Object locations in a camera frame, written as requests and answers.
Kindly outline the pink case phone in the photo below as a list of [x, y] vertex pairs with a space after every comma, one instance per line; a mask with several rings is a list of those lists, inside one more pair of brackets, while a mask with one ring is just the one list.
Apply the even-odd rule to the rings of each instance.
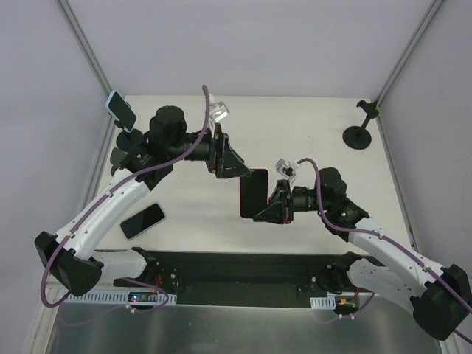
[[267, 207], [269, 171], [251, 169], [251, 174], [240, 177], [240, 217], [252, 219]]

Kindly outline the black tall corner phone stand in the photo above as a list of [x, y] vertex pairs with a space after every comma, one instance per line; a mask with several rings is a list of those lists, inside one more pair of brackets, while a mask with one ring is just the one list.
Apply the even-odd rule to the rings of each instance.
[[378, 105], [376, 102], [368, 103], [366, 100], [360, 100], [356, 104], [366, 114], [361, 125], [348, 127], [342, 134], [344, 143], [354, 150], [365, 150], [372, 143], [372, 136], [367, 130], [367, 125], [373, 119], [379, 116]]

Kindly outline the black round base phone stand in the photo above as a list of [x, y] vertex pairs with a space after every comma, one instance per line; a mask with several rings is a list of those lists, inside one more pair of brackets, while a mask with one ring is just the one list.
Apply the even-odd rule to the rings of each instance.
[[122, 131], [116, 138], [116, 146], [121, 151], [127, 153], [143, 140], [144, 134], [140, 130], [133, 129], [132, 131], [128, 132], [121, 125], [119, 128]]

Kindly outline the black stand with brown base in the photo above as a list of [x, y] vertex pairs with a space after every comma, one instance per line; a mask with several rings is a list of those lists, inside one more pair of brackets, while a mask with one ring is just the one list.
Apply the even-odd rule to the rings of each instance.
[[110, 155], [110, 163], [111, 163], [111, 175], [113, 176], [117, 169], [119, 169], [122, 160], [126, 157], [127, 153], [120, 150], [117, 147], [114, 147], [111, 151]]

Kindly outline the light blue case phone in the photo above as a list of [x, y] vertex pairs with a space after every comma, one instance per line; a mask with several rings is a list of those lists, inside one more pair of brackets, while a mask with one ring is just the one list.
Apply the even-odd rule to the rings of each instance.
[[105, 109], [126, 133], [130, 133], [136, 123], [136, 114], [118, 91], [112, 91], [105, 102]]

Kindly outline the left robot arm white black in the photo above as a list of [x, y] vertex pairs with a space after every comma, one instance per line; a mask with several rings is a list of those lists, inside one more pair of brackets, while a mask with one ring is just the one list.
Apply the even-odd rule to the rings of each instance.
[[111, 227], [169, 175], [178, 161], [204, 162], [218, 179], [250, 175], [221, 128], [228, 108], [217, 102], [210, 104], [206, 112], [204, 127], [189, 133], [180, 108], [166, 105], [157, 110], [149, 130], [126, 154], [95, 199], [56, 233], [42, 232], [36, 237], [34, 244], [46, 274], [74, 296], [86, 294], [101, 281], [131, 278], [141, 287], [154, 282], [157, 261], [144, 249], [95, 249]]

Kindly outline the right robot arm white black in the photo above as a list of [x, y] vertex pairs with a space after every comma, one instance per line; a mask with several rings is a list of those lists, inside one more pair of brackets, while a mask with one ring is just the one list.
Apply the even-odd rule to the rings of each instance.
[[335, 292], [353, 286], [371, 291], [409, 312], [430, 337], [445, 341], [471, 314], [467, 273], [441, 265], [397, 242], [385, 228], [347, 197], [347, 185], [334, 167], [316, 169], [315, 186], [292, 187], [282, 179], [256, 222], [288, 224], [296, 212], [318, 213], [326, 229], [362, 249], [379, 264], [346, 253], [329, 278]]

